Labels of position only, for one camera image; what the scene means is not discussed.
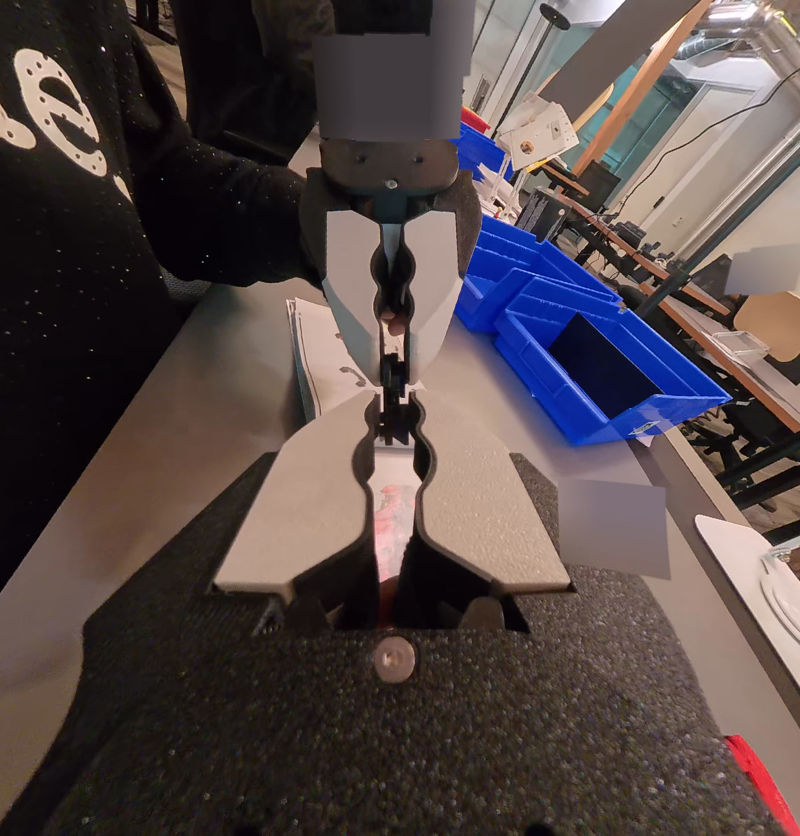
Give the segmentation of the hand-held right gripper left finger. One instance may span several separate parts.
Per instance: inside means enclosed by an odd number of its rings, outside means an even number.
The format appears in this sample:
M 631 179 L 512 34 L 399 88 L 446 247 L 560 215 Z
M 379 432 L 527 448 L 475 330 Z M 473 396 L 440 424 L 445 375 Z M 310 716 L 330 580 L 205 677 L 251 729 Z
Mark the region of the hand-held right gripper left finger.
M 223 593 L 345 596 L 364 546 L 375 568 L 375 434 L 381 401 L 362 391 L 282 445 L 215 577 Z

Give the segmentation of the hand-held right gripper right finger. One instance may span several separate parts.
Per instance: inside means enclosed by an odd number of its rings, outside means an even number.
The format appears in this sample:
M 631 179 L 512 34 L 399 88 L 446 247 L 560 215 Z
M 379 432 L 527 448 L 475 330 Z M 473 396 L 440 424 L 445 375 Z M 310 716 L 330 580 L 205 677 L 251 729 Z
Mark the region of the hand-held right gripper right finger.
M 430 391 L 413 391 L 409 411 L 424 543 L 497 592 L 567 590 L 570 576 L 505 444 Z

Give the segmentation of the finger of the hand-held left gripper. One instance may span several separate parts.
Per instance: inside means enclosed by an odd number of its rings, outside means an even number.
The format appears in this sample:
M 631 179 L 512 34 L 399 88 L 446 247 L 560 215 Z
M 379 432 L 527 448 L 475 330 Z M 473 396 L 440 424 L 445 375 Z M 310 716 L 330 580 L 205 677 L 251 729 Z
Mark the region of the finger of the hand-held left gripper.
M 373 276 L 381 235 L 378 223 L 353 210 L 326 215 L 326 300 L 354 364 L 373 385 L 382 384 L 379 287 Z
M 420 215 L 404 225 L 402 240 L 412 264 L 407 285 L 412 303 L 405 347 L 407 379 L 417 384 L 442 348 L 460 292 L 455 215 Z

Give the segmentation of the lego instruction booklet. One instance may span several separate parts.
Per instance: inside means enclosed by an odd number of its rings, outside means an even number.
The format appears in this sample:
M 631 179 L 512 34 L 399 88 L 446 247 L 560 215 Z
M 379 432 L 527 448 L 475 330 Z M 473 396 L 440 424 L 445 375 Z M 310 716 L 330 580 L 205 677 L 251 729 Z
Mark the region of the lego instruction booklet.
M 301 298 L 286 302 L 296 376 L 306 421 L 376 387 L 354 364 L 331 310 Z M 374 546 L 378 579 L 395 580 L 413 533 L 415 497 L 421 484 L 413 468 L 414 441 L 375 440 L 373 495 Z

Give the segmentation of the black lego arch piece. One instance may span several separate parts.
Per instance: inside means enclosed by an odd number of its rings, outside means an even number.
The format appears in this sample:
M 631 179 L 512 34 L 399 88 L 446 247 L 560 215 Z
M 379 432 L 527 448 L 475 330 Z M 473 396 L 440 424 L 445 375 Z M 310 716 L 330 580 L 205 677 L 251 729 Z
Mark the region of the black lego arch piece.
M 407 364 L 394 352 L 381 358 L 382 407 L 379 435 L 386 446 L 407 445 L 410 437 L 410 417 L 406 398 Z

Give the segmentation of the red lego car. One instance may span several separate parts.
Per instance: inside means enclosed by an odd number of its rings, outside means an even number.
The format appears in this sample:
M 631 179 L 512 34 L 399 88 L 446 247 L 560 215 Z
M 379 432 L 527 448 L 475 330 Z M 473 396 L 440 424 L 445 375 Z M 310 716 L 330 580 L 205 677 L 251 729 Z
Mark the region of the red lego car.
M 800 835 L 800 826 L 789 805 L 756 752 L 738 735 L 726 736 L 724 741 L 782 831 L 786 835 Z

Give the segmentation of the person's left forearm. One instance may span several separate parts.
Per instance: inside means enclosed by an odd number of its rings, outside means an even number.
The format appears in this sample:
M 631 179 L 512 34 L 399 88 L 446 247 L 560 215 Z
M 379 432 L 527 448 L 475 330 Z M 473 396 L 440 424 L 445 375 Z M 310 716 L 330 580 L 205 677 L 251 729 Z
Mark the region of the person's left forearm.
M 144 234 L 175 277 L 319 286 L 301 234 L 303 177 L 202 144 L 181 120 L 129 120 L 124 135 Z

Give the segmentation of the blue plastic storage bin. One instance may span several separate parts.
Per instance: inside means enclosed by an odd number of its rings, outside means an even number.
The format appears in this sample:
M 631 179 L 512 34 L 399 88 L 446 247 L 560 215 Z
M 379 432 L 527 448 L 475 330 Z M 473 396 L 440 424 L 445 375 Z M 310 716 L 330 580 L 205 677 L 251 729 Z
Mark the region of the blue plastic storage bin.
M 572 445 L 652 437 L 732 397 L 630 311 L 521 295 L 496 346 Z
M 470 172 L 476 182 L 482 182 L 485 178 L 485 174 L 481 171 L 482 166 L 490 171 L 492 173 L 490 177 L 493 177 L 503 163 L 504 150 L 471 125 L 461 122 L 459 127 L 459 137 L 454 140 L 457 147 L 458 168 Z
M 533 273 L 515 263 L 507 263 L 501 277 L 484 277 L 479 271 L 468 273 L 458 297 L 456 315 L 470 330 L 493 333 L 495 319 L 536 278 L 602 302 L 618 305 L 622 300 L 618 293 L 580 268 L 567 273 L 551 264 L 541 266 L 540 272 Z
M 542 277 L 568 283 L 594 293 L 616 305 L 622 304 L 618 293 L 586 271 L 553 243 L 538 241 L 524 229 L 511 226 L 492 216 L 482 216 L 481 232 L 465 277 L 472 277 L 484 295 L 489 285 L 504 279 L 511 269 L 522 269 Z

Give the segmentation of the black cardboard box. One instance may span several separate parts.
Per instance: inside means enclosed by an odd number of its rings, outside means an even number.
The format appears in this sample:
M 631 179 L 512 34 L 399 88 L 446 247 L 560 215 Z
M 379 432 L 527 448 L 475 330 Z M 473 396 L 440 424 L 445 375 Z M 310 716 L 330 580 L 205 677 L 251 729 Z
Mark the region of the black cardboard box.
M 522 208 L 515 227 L 529 233 L 537 242 L 554 240 L 560 233 L 571 208 L 561 196 L 536 187 Z

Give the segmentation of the white square plate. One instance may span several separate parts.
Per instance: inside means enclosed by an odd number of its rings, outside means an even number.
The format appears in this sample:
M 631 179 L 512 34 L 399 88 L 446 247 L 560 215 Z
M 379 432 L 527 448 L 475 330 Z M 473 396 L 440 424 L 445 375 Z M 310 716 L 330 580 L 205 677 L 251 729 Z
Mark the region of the white square plate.
M 495 142 L 518 172 L 567 152 L 578 144 L 578 138 L 564 108 L 534 91 L 504 118 Z

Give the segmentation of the black computer monitor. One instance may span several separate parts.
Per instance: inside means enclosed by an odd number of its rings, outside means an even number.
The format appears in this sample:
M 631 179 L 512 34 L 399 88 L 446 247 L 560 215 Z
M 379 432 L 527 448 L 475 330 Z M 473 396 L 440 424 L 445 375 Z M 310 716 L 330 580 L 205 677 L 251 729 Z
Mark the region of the black computer monitor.
M 581 198 L 580 203 L 597 214 L 621 181 L 621 177 L 611 172 L 603 162 L 590 162 L 577 176 L 578 184 L 587 190 L 587 195 Z

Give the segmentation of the black pole stand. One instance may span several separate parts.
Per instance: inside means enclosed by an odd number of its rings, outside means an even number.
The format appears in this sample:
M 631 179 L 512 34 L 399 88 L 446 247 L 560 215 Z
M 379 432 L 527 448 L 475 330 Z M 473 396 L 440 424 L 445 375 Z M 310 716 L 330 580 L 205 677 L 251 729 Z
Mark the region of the black pole stand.
M 518 94 L 520 93 L 520 90 L 522 89 L 526 79 L 530 76 L 534 63 L 540 55 L 541 50 L 545 46 L 545 43 L 548 40 L 549 36 L 556 30 L 564 32 L 571 27 L 571 22 L 569 21 L 569 19 L 564 14 L 562 14 L 562 12 L 560 12 L 555 7 L 552 7 L 552 5 L 549 5 L 548 3 L 541 3 L 540 13 L 541 17 L 545 21 L 545 30 L 543 31 L 539 42 L 535 46 L 534 51 L 531 54 L 531 57 L 527 59 L 527 61 L 525 62 L 523 73 L 521 74 L 519 81 L 516 82 L 516 84 L 514 85 L 514 88 L 510 95 L 510 99 L 508 100 L 507 104 L 504 105 L 504 107 L 502 108 L 501 113 L 499 114 L 499 120 L 492 128 L 492 137 L 495 137 L 499 132 L 502 123 L 504 122 L 506 116 L 509 114 L 511 108 L 513 107 L 514 102 L 517 99 Z

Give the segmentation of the white stand base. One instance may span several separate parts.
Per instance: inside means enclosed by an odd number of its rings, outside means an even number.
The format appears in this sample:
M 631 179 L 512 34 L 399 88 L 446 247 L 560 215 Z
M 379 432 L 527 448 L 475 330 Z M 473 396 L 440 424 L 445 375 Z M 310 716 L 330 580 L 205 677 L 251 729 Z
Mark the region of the white stand base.
M 790 551 L 722 519 L 698 515 L 694 526 L 800 692 L 800 580 Z

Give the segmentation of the black board with wooden edge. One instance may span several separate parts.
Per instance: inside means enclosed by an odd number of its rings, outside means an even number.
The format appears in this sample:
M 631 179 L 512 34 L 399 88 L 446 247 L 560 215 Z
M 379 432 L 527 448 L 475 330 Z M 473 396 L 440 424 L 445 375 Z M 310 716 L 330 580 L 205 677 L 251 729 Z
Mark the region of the black board with wooden edge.
M 710 1 L 627 1 L 554 74 L 541 90 L 560 104 L 570 120 L 584 111 L 629 66 L 645 61 L 594 138 L 575 162 L 580 175 L 598 162 L 652 89 L 678 47 L 706 14 Z

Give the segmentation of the long wooden desk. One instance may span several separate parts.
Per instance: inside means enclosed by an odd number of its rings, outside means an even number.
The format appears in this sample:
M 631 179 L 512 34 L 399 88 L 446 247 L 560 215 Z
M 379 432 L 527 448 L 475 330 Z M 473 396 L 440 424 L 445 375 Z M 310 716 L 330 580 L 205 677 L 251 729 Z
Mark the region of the long wooden desk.
M 800 431 L 800 388 L 765 360 L 745 366 L 735 361 L 713 340 L 719 324 L 674 298 L 659 304 L 661 310 L 702 348 L 705 356 L 727 371 L 792 431 Z

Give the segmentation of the clear plastic box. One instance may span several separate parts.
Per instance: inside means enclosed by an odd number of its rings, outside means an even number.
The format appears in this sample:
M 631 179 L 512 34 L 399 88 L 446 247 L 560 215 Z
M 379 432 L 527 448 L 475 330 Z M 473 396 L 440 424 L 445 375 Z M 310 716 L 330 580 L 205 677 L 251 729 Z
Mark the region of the clear plastic box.
M 718 348 L 735 362 L 750 366 L 764 360 L 770 347 L 748 331 L 720 331 L 709 335 Z

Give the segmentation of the beige office chair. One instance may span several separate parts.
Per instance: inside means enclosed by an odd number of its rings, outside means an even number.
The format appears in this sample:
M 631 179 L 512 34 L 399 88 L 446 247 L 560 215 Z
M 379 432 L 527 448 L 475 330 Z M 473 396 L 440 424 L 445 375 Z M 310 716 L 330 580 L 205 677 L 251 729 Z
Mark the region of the beige office chair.
M 748 297 L 733 318 L 733 328 L 765 344 L 764 360 L 791 383 L 800 384 L 800 296 L 778 292 Z

